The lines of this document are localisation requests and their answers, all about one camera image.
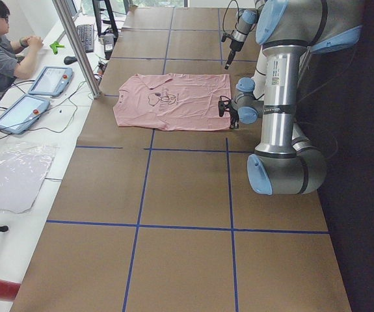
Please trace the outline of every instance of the tablet device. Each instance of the tablet device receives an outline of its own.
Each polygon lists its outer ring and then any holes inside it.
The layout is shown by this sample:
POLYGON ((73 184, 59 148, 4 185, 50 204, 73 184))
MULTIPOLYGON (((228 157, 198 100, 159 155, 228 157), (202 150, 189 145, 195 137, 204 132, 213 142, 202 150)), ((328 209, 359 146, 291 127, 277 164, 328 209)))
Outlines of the tablet device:
POLYGON ((0 115, 0 130, 18 135, 28 129, 48 107, 48 99, 24 94, 0 115))
POLYGON ((28 93, 39 96, 59 96, 68 86, 72 74, 70 67, 45 66, 28 93))

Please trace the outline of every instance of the keyboard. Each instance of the keyboard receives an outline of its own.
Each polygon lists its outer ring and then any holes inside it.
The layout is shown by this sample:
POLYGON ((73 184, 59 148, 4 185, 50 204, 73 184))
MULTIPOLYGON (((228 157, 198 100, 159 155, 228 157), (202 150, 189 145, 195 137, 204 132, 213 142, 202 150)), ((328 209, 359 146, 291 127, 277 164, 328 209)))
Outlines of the keyboard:
POLYGON ((84 24, 78 25, 77 34, 80 37, 81 42, 86 53, 94 51, 94 25, 84 24))

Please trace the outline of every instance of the green object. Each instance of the green object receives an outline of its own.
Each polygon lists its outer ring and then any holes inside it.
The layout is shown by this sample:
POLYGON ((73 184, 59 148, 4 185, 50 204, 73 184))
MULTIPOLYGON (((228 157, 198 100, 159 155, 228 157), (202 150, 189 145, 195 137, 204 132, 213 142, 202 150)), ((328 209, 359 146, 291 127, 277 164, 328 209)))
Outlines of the green object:
POLYGON ((52 52, 54 52, 54 54, 58 54, 58 48, 59 47, 65 47, 65 45, 61 45, 59 44, 57 41, 54 41, 52 44, 49 45, 50 48, 52 49, 52 52))

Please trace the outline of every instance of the computer mouse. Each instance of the computer mouse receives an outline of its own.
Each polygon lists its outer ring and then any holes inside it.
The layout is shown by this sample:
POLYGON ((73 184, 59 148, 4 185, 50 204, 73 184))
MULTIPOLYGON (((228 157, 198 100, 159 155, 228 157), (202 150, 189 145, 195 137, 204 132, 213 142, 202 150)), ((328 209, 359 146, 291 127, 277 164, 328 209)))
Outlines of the computer mouse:
POLYGON ((70 65, 74 62, 77 62, 77 58, 76 57, 65 57, 64 58, 64 64, 65 65, 70 65))

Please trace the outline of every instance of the pink cloth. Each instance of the pink cloth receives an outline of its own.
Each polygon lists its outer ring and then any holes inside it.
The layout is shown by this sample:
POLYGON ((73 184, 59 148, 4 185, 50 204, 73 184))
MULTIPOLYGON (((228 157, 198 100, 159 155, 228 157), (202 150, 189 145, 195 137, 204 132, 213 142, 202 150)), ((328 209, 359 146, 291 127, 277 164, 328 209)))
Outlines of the pink cloth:
POLYGON ((134 75, 119 89, 113 107, 120 127, 214 131, 229 129, 219 117, 219 97, 231 97, 228 75, 134 75))

